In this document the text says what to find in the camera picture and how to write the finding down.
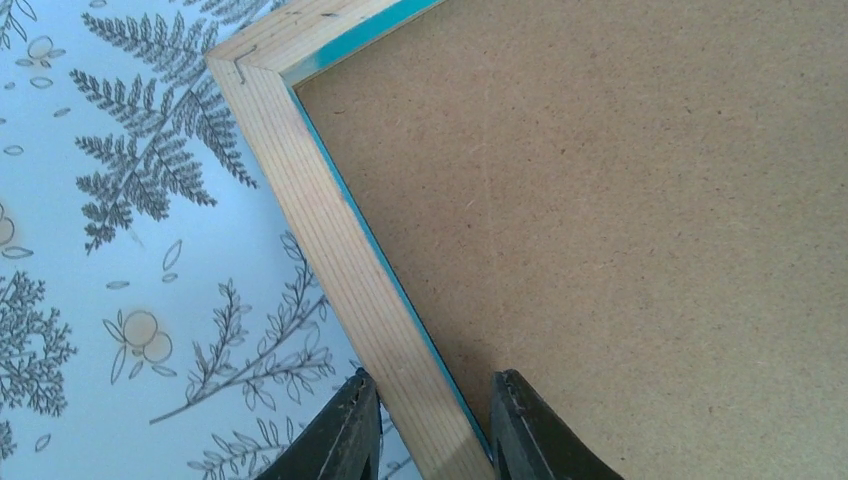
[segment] teal painted edge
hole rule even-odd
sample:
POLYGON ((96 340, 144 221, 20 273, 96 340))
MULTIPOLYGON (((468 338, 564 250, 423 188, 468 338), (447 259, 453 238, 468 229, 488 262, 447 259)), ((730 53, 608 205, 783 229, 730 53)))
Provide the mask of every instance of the teal painted edge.
POLYGON ((306 109, 303 107, 303 104, 297 97, 297 93, 295 93, 295 91, 288 84, 286 84, 286 89, 289 91, 289 94, 294 100, 295 105, 297 105, 297 108, 300 111, 300 114, 303 117, 306 126, 309 128, 309 132, 312 134, 312 138, 315 140, 315 144, 321 150, 321 154, 324 156, 324 161, 327 162, 327 166, 333 173, 333 178, 336 180, 336 184, 338 185, 339 190, 342 192, 342 195, 344 195, 344 198, 350 206, 351 210, 353 210, 354 214, 356 215, 356 218, 359 221, 359 226, 362 228, 363 233, 365 233, 365 237, 371 244, 371 248, 374 250, 374 254, 377 255, 377 258, 380 260, 380 264, 383 266, 383 270, 386 272, 389 279, 391 279, 392 284, 395 287, 395 291, 397 292, 397 295, 403 300, 403 303, 406 306, 407 311, 409 312, 409 316, 413 319, 416 328, 418 328, 418 332, 421 334, 421 338, 424 340, 424 343, 427 345, 427 348, 430 350, 430 353, 433 355, 433 358, 436 359, 436 363, 438 363, 442 375, 444 376, 445 380, 447 380, 448 385, 453 391, 454 397, 459 402, 459 405, 462 407, 462 410, 465 413, 465 416, 468 419, 469 423, 471 424, 474 433, 477 435, 477 439, 480 441, 480 444, 483 447, 483 451, 486 452, 486 455, 489 457, 489 461, 491 462, 493 460, 492 450, 489 446, 488 441, 486 440, 486 436, 483 434, 483 429, 480 427, 480 423, 477 421, 477 418, 474 416, 474 414, 471 412, 471 409, 468 407, 468 402, 466 402, 465 397, 463 397, 462 393, 459 391, 459 387, 457 387, 456 381, 454 380, 451 373, 448 371, 448 368, 445 365, 442 356, 439 354, 436 345, 433 343, 433 339, 430 337, 430 334, 427 332, 426 327, 424 327, 424 324, 421 322, 421 317, 418 316, 418 312, 415 311, 415 307, 412 306, 412 302, 409 301, 409 297, 406 295, 403 286, 400 284, 400 281, 395 275, 394 270, 392 270, 391 265, 389 265, 389 261, 386 258, 386 255, 383 253, 382 248, 380 248, 379 243, 377 243, 377 239, 374 237, 374 233, 371 231, 371 228, 368 226, 368 222, 366 222, 365 217, 362 215, 362 211, 359 209, 359 206, 353 199, 353 195, 350 193, 350 189, 348 189, 347 184, 341 176, 341 173, 339 172, 338 168, 336 168, 335 163, 330 157, 330 153, 327 151, 324 142, 321 140, 321 136, 315 129, 315 125, 312 124, 312 120, 309 117, 309 114, 306 112, 306 109))
POLYGON ((308 57, 291 72, 283 72, 290 85, 322 72, 356 53, 368 44, 406 24, 444 0, 401 0, 359 25, 339 35, 308 57))

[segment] picture frame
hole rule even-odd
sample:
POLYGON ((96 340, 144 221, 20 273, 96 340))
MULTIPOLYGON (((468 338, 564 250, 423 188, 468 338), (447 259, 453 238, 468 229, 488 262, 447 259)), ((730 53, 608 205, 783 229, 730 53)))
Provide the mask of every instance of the picture frame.
POLYGON ((486 437, 294 87, 443 0, 292 0, 206 54, 424 478, 494 477, 486 437))

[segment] patterned wallpaper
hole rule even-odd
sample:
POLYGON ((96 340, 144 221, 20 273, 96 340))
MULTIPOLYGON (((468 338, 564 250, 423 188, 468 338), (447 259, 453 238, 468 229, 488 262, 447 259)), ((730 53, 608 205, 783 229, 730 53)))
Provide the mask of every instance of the patterned wallpaper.
POLYGON ((359 366, 203 61, 283 3, 0 0, 4 480, 250 479, 359 366))

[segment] brown hardboard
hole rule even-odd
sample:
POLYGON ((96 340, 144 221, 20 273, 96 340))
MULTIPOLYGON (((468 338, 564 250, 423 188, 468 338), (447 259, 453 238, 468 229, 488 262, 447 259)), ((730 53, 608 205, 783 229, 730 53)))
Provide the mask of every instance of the brown hardboard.
POLYGON ((848 478, 848 7, 447 0, 298 88, 475 414, 848 478))

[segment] fern print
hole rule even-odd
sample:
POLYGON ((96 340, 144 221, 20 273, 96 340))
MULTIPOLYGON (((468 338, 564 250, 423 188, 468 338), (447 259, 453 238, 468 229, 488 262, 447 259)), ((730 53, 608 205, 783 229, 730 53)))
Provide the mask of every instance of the fern print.
POLYGON ((27 41, 26 29, 20 21, 21 16, 28 17, 33 22, 38 20, 35 10, 27 0, 0 0, 0 50, 12 47, 9 38, 11 30, 14 30, 21 40, 27 41))
MULTIPOLYGON (((44 282, 26 272, 0 276, 0 413, 26 406, 58 417, 68 405, 61 367, 77 349, 68 341, 71 328, 59 325, 59 310, 36 310, 44 292, 44 282)), ((16 448, 10 423, 0 421, 0 462, 16 448)))
POLYGON ((203 188, 200 163, 183 150, 186 139, 173 130, 157 133, 143 152, 138 151, 134 137, 79 137, 76 140, 86 154, 100 160, 107 173, 99 172, 77 179, 77 187, 94 197, 96 202, 83 206, 83 214, 91 220, 85 227, 92 241, 91 252, 115 238, 117 227, 129 229, 132 209, 154 220, 168 218, 168 194, 178 194, 198 205, 216 201, 203 188))
POLYGON ((92 197, 82 207, 89 221, 88 254, 114 240, 118 229, 128 230, 134 210, 162 221, 169 217, 173 196, 200 206, 217 204, 204 188, 203 164, 185 149, 189 139, 203 142, 240 183, 259 187, 241 162, 232 112, 206 72, 203 55, 217 40, 218 22, 199 19, 187 25, 180 13, 171 22, 146 14, 141 19, 120 19, 84 13, 82 20, 89 31, 158 74, 127 81, 98 78, 78 69, 70 72, 85 98, 125 131, 125 135, 76 139, 82 152, 106 168, 77 178, 77 187, 92 197))
POLYGON ((273 384, 282 386, 289 400, 300 404, 303 393, 313 394, 312 383, 335 374, 333 355, 327 347, 319 347, 320 327, 313 319, 327 319, 327 297, 321 295, 314 303, 307 298, 309 290, 319 288, 312 268, 290 232, 282 235, 286 253, 298 262, 295 267, 295 282, 286 284, 283 301, 276 314, 267 315, 268 327, 256 345, 256 356, 244 359, 243 367, 236 367, 231 359, 238 347, 246 342, 249 332, 242 326, 242 317, 252 311, 243 304, 241 295, 232 280, 220 284, 218 290, 226 300, 223 308, 215 309, 215 324, 218 340, 206 349, 194 343, 196 372, 188 375, 189 384, 185 391, 185 403, 171 412, 150 421, 159 423, 198 405, 219 392, 229 388, 240 388, 245 405, 251 411, 257 406, 276 410, 277 400, 269 392, 273 384), (283 358, 277 350, 286 344, 295 333, 306 334, 303 348, 283 358))

